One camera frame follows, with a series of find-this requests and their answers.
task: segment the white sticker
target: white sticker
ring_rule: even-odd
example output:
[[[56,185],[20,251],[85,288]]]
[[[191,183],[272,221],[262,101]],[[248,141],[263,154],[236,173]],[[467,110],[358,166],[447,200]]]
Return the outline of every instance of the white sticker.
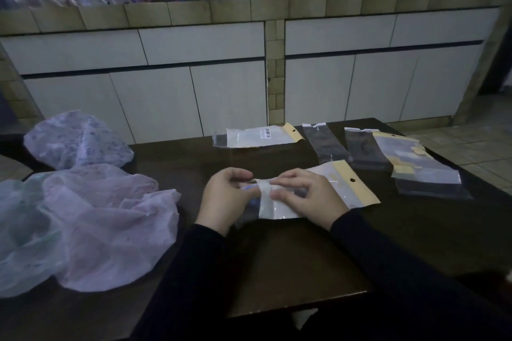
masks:
[[[264,130],[261,130],[259,133],[260,133],[262,139],[270,139],[270,129],[269,128],[265,128]]]

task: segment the floor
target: floor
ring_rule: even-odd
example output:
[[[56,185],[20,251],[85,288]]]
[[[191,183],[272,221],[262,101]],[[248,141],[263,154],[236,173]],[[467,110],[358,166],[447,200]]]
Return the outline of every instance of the floor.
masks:
[[[406,134],[512,195],[512,96],[479,96],[466,124]]]

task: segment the tabletop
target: tabletop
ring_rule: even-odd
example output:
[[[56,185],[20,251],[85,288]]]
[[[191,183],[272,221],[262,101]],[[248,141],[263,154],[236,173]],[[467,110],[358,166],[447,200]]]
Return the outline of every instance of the tabletop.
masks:
[[[344,145],[344,127],[398,133],[370,119],[329,123]],[[28,293],[0,299],[0,339],[112,340],[127,337],[144,311],[165,268],[193,224],[209,177],[228,166],[271,178],[296,167],[318,165],[308,140],[251,149],[218,149],[210,137],[131,146],[133,172],[154,178],[160,189],[177,189],[178,240],[155,269],[104,293],[61,288],[53,278]],[[461,170],[470,201],[399,195],[390,172],[355,170],[381,201],[364,209],[372,226],[442,273],[456,277],[478,271],[508,271],[512,266],[512,197]],[[320,302],[364,293],[368,281],[328,232],[305,219],[258,220],[228,235],[222,278],[227,315],[234,317],[283,308],[314,307]]]

